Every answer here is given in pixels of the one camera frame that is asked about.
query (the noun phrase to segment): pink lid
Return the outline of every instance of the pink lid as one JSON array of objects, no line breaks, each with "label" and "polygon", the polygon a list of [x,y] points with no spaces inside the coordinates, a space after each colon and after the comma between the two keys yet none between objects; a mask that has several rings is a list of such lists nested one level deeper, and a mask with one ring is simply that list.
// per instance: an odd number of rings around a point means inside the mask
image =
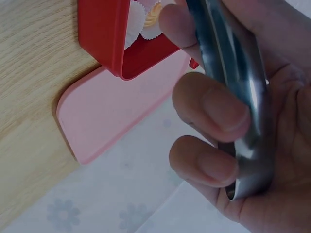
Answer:
[{"label": "pink lid", "polygon": [[78,162],[96,159],[159,106],[189,62],[179,50],[131,81],[101,67],[70,86],[59,101],[57,117]]}]

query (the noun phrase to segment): paper cupcake liner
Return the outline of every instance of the paper cupcake liner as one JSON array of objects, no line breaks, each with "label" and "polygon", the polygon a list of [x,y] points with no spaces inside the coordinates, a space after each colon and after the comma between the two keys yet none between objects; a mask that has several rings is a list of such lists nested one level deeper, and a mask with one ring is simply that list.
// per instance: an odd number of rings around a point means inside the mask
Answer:
[{"label": "paper cupcake liner", "polygon": [[160,0],[137,0],[143,7],[145,7],[145,12],[151,11],[155,4],[160,2]]},{"label": "paper cupcake liner", "polygon": [[143,28],[142,32],[141,32],[141,36],[146,39],[146,40],[152,40],[157,38],[158,36],[160,36],[162,34],[162,31],[160,29],[160,24],[159,22],[155,23],[153,26],[151,27],[146,27]]},{"label": "paper cupcake liner", "polygon": [[130,47],[137,40],[143,30],[145,19],[145,8],[139,2],[131,0],[124,49]]},{"label": "paper cupcake liner", "polygon": [[[151,2],[151,0],[140,0],[140,1]],[[155,7],[155,5],[158,4],[159,2],[161,3],[162,9],[168,4],[175,4],[174,0],[158,0],[154,2],[155,2],[154,5],[150,8],[148,12],[150,12]],[[155,39],[161,34],[162,34],[162,31],[160,29],[160,25],[158,21],[152,26],[144,27],[141,32],[142,37],[146,40]]]}]

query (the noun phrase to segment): wood grain surface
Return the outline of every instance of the wood grain surface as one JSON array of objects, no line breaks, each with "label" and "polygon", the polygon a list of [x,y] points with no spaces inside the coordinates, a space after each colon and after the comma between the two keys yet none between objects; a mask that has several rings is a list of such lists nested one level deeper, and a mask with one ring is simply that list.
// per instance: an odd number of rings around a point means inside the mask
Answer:
[{"label": "wood grain surface", "polygon": [[76,0],[0,0],[0,230],[78,167],[55,108],[96,67]]}]

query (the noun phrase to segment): skin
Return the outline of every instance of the skin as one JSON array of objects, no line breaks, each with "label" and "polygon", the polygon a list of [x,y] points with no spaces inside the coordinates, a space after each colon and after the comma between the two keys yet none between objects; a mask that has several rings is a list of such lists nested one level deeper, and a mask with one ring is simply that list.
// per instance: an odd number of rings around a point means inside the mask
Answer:
[{"label": "skin", "polygon": [[[164,34],[202,64],[195,25],[183,0],[160,15]],[[276,132],[276,174],[260,195],[229,202],[224,187],[238,164],[229,155],[192,136],[172,146],[170,163],[223,215],[254,233],[311,232],[311,20],[283,0],[223,0],[258,38],[269,77]],[[200,73],[183,76],[173,102],[180,118],[210,142],[242,137],[248,108],[216,81]]]}]

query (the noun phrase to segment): red container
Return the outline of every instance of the red container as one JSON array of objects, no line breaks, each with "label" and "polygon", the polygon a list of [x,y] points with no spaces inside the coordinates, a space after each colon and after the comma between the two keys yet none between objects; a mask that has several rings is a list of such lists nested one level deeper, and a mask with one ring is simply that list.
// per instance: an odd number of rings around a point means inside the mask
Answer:
[{"label": "red container", "polygon": [[179,48],[164,35],[141,36],[124,51],[130,0],[78,0],[79,43],[113,75],[130,80]]}]

